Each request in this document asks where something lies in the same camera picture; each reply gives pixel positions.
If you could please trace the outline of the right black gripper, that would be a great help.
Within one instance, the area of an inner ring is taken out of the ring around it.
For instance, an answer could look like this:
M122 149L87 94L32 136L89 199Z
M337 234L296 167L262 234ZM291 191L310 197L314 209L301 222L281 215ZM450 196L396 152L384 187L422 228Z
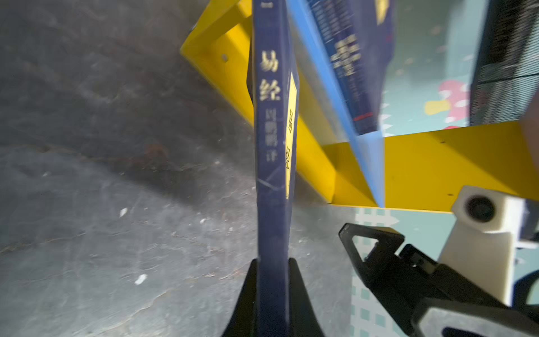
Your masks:
M376 286L405 237L391 227L345 223L338 233L363 284ZM375 245L362 258L354 238ZM538 272L519 279L505 305L449 266L437 263L407 244L399 253L403 269L397 289L397 324L408 336L537 336L538 305L528 302Z

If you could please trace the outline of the navy book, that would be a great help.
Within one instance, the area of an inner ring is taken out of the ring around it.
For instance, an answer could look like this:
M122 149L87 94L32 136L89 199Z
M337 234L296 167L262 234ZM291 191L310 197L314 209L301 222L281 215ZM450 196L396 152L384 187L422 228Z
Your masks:
M300 82L285 1L253 1L257 334L289 335L289 235Z
M379 130L394 1L308 1L357 135Z

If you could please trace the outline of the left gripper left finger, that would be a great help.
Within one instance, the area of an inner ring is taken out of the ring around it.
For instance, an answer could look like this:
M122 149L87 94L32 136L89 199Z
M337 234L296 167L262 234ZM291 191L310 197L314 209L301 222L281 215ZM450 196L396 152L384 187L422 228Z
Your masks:
M258 261L253 259L222 337L257 336L257 267Z

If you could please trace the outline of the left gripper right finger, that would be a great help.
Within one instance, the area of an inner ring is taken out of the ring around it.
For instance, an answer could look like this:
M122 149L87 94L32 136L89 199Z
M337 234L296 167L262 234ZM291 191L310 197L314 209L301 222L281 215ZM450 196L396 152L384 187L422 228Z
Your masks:
M290 336L324 337L296 259L289 258Z

